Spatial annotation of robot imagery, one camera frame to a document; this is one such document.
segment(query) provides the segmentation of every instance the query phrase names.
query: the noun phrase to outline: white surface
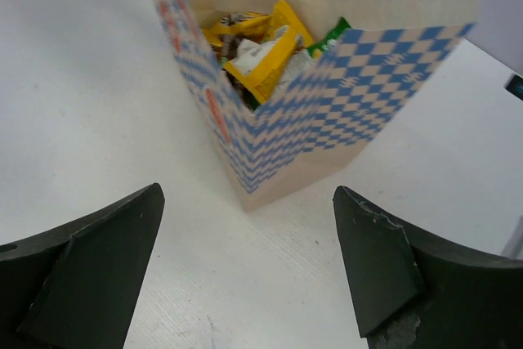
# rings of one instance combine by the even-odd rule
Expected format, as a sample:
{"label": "white surface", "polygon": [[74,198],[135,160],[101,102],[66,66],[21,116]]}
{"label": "white surface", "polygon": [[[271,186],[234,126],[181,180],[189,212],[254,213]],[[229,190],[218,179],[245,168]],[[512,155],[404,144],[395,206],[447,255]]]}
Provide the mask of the white surface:
{"label": "white surface", "polygon": [[153,181],[167,198],[126,348],[365,348],[331,198],[347,185],[500,253],[523,212],[523,102],[464,43],[344,172],[241,211],[150,0],[0,0],[0,244]]}

